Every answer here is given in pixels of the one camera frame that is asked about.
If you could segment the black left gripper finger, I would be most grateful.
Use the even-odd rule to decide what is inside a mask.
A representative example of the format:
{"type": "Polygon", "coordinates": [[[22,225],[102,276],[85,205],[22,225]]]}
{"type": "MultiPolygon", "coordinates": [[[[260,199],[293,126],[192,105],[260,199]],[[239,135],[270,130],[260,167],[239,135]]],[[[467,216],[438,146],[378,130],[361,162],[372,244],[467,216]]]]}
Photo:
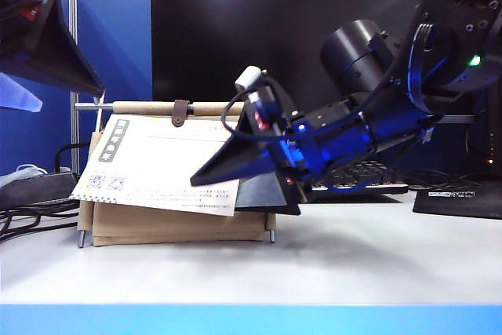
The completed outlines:
{"type": "Polygon", "coordinates": [[[90,96],[105,91],[64,22],[60,0],[1,0],[1,71],[90,96]]]}
{"type": "Polygon", "coordinates": [[[43,102],[22,85],[1,73],[1,107],[40,112],[43,102]]]}

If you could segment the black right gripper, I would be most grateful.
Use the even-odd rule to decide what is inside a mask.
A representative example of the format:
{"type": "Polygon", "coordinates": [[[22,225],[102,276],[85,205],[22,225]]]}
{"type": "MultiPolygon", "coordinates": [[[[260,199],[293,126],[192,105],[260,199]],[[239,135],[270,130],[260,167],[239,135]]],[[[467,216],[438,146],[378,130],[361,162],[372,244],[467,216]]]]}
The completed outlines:
{"type": "Polygon", "coordinates": [[[245,178],[238,184],[236,211],[299,216],[298,190],[274,172],[296,180],[323,178],[326,162],[313,136],[313,122],[268,75],[244,78],[242,99],[246,101],[249,133],[255,141],[230,136],[191,177],[191,185],[245,178]]]}

